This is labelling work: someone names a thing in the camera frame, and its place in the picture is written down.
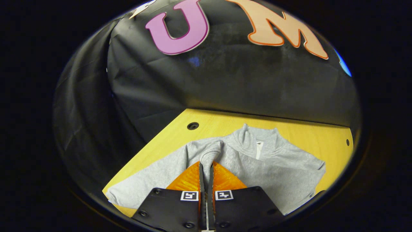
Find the yellow wooden surface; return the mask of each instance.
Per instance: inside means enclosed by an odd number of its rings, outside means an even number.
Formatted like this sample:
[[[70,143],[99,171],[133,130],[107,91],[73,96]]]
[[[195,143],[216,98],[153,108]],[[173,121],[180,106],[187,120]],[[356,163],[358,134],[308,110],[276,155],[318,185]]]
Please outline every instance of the yellow wooden surface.
[[[188,130],[187,125],[192,122],[199,123],[199,127],[195,130]],[[103,193],[106,193],[110,186],[169,155],[190,141],[226,136],[240,129],[244,123],[263,129],[278,128],[282,137],[289,142],[318,159],[324,160],[326,173],[316,187],[316,193],[331,186],[352,155],[352,135],[350,129],[346,127],[283,118],[186,109],[113,177],[103,189]],[[136,209],[116,207],[129,217],[136,212]]]

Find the screw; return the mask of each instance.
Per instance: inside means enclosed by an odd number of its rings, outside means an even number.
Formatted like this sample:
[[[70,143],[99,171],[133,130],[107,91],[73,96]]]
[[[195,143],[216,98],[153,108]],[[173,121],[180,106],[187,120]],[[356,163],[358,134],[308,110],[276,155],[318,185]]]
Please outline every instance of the screw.
[[[193,224],[193,223],[185,223],[185,224],[184,224],[184,227],[190,229],[190,228],[193,228],[193,227],[194,227],[194,224]]]
[[[228,222],[222,222],[222,223],[219,224],[219,226],[220,226],[221,228],[226,228],[226,227],[229,227],[229,226],[230,226],[230,223],[228,223]]]

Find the gray sweatshirt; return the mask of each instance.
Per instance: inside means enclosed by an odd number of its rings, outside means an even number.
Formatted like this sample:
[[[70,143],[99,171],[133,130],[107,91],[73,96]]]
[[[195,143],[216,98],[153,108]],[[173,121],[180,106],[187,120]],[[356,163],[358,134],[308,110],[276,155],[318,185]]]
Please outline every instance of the gray sweatshirt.
[[[260,186],[286,215],[306,203],[325,173],[325,162],[284,139],[279,131],[249,127],[224,137],[192,141],[170,155],[110,187],[109,202],[139,208],[149,192],[166,188],[185,169],[200,161],[204,184],[212,162],[224,166],[246,186]]]

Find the pink letter u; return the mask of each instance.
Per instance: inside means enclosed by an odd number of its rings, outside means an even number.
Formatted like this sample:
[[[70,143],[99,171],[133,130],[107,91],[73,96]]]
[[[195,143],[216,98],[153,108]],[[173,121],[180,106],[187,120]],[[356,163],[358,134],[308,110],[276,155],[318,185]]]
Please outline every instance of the pink letter u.
[[[176,4],[173,9],[181,9],[189,25],[188,32],[180,37],[170,36],[164,18],[166,13],[161,13],[146,24],[152,34],[154,44],[164,54],[177,55],[188,52],[199,46],[209,34],[209,22],[199,5],[200,0],[186,0]]]

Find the sweatshirt sleeve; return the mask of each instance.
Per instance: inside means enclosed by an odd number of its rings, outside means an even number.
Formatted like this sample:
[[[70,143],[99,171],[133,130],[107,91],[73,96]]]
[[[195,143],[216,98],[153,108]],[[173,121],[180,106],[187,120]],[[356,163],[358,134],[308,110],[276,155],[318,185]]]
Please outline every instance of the sweatshirt sleeve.
[[[109,202],[138,209],[153,188],[166,188],[187,168],[190,146],[191,143],[186,144],[170,155],[111,186],[106,193]]]

